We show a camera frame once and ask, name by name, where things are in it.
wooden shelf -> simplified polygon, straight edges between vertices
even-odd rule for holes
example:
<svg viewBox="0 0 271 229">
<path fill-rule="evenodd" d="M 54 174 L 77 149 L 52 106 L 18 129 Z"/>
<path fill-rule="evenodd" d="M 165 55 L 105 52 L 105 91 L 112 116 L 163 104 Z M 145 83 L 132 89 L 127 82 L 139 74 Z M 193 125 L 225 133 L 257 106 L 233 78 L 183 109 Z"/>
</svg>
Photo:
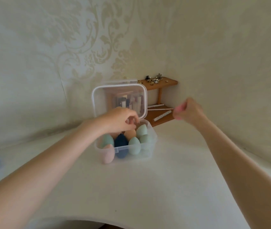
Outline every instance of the wooden shelf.
<svg viewBox="0 0 271 229">
<path fill-rule="evenodd" d="M 170 108 L 170 107 L 167 107 L 166 105 L 164 105 L 164 106 L 159 106 L 159 107 L 154 107 L 154 108 L 149 108 L 149 109 L 158 109 L 158 108 Z M 163 118 L 161 118 L 157 121 L 153 121 L 154 118 L 158 117 L 159 115 L 161 115 L 167 111 L 169 111 L 169 110 L 148 111 L 148 114 L 145 117 L 145 120 L 149 121 L 152 127 L 173 120 L 174 117 L 173 117 L 173 113 L 172 113 L 173 110 L 172 110 L 172 112 L 170 114 L 168 114 L 167 116 L 164 116 Z"/>
<path fill-rule="evenodd" d="M 149 90 L 154 90 L 154 89 L 158 89 L 158 88 L 166 88 L 169 86 L 175 86 L 178 84 L 178 81 L 170 79 L 170 78 L 166 78 L 163 77 L 163 80 L 160 80 L 160 82 L 158 84 L 154 84 L 154 85 L 150 85 L 150 82 L 147 82 L 147 80 L 143 79 L 142 81 L 142 85 L 144 85 L 147 89 L 147 91 Z"/>
</svg>

person's left arm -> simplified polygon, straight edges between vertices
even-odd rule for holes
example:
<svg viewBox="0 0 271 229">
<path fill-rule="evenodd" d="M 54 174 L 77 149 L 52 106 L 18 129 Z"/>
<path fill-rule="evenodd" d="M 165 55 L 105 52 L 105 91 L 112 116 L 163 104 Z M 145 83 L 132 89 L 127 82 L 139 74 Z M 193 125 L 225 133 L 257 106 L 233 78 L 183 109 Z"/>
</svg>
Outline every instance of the person's left arm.
<svg viewBox="0 0 271 229">
<path fill-rule="evenodd" d="M 105 133 L 135 129 L 138 116 L 127 108 L 81 124 L 73 133 L 0 181 L 0 228 L 23 228 L 82 152 Z"/>
</svg>

forearm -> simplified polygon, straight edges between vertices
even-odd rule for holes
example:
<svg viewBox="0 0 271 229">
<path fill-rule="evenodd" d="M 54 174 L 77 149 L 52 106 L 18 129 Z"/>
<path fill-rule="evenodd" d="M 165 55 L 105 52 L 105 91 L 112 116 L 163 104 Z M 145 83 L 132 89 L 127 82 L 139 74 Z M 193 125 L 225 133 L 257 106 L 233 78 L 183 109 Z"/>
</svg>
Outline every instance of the forearm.
<svg viewBox="0 0 271 229">
<path fill-rule="evenodd" d="M 271 228 L 271 177 L 208 119 L 196 128 L 250 227 Z"/>
<path fill-rule="evenodd" d="M 96 121 L 80 125 L 0 181 L 0 228 L 23 228 L 80 154 L 103 133 Z"/>
</svg>

navy blue makeup sponge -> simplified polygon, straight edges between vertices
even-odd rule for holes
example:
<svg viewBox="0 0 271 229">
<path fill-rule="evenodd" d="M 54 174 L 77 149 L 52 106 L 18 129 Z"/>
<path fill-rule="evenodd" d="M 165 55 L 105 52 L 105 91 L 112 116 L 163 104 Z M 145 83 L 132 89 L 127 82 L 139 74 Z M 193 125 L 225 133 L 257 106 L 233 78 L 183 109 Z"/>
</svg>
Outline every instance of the navy blue makeup sponge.
<svg viewBox="0 0 271 229">
<path fill-rule="evenodd" d="M 128 145 L 128 140 L 127 138 L 124 136 L 124 134 L 119 134 L 118 137 L 114 140 L 114 147 L 120 147 L 120 146 L 125 146 Z M 126 155 L 128 154 L 129 149 L 123 149 L 120 150 L 118 153 L 116 153 L 115 155 L 118 158 L 125 158 Z"/>
</svg>

wooden post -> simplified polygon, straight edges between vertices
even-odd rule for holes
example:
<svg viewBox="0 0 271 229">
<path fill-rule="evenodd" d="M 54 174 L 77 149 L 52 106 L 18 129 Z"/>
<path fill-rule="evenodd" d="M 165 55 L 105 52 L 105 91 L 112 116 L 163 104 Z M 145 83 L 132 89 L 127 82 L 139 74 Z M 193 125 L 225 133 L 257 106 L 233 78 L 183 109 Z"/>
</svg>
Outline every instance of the wooden post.
<svg viewBox="0 0 271 229">
<path fill-rule="evenodd" d="M 162 88 L 159 88 L 158 102 L 157 102 L 157 104 L 160 104 L 160 103 L 161 103 L 161 96 L 162 96 Z"/>
</svg>

